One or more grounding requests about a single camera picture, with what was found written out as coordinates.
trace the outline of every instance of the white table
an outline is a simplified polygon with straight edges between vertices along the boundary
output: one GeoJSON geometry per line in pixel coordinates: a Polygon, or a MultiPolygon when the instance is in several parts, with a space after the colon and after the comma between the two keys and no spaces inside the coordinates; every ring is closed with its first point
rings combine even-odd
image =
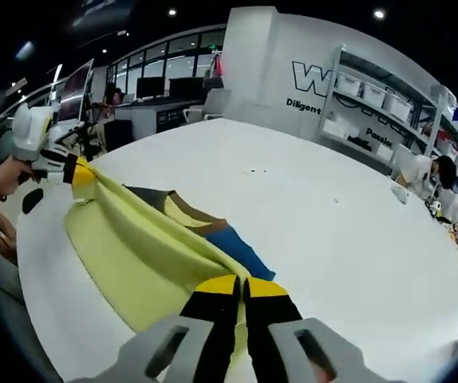
{"type": "MultiPolygon", "coordinates": [[[[415,196],[317,144],[210,120],[151,136],[93,162],[136,187],[176,189],[226,218],[316,317],[359,346],[389,379],[426,381],[458,337],[458,252],[415,196]]],[[[116,361],[133,335],[105,301],[63,230],[72,203],[54,186],[18,219],[18,262],[38,337],[65,381],[116,361]]],[[[242,358],[226,381],[255,381],[242,358]]]]}

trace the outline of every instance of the ceiling light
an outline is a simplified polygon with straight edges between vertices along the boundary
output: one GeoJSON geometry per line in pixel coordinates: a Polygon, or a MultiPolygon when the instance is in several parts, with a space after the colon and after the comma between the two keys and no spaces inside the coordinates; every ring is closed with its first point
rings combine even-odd
{"type": "Polygon", "coordinates": [[[373,16],[377,20],[383,20],[385,18],[385,11],[384,10],[375,10],[373,12],[373,16]]]}

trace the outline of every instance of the computer screen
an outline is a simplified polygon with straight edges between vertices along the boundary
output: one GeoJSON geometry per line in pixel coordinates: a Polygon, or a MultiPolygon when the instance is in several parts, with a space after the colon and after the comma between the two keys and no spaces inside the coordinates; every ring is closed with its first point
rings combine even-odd
{"type": "Polygon", "coordinates": [[[86,62],[68,77],[61,93],[58,122],[66,120],[80,120],[85,86],[93,60],[86,62]]]}
{"type": "Polygon", "coordinates": [[[170,80],[168,95],[191,99],[202,99],[206,96],[202,77],[184,77],[170,80]]]}
{"type": "Polygon", "coordinates": [[[136,98],[164,94],[165,77],[143,77],[136,82],[136,98]]]}

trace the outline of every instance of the blue fabric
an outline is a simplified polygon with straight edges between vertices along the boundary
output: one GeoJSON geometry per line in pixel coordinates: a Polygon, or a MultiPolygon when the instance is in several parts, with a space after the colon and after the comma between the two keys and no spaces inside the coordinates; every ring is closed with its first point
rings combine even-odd
{"type": "Polygon", "coordinates": [[[252,247],[242,241],[231,226],[207,234],[205,238],[245,267],[253,277],[266,281],[273,281],[275,278],[275,273],[265,266],[252,247]]]}

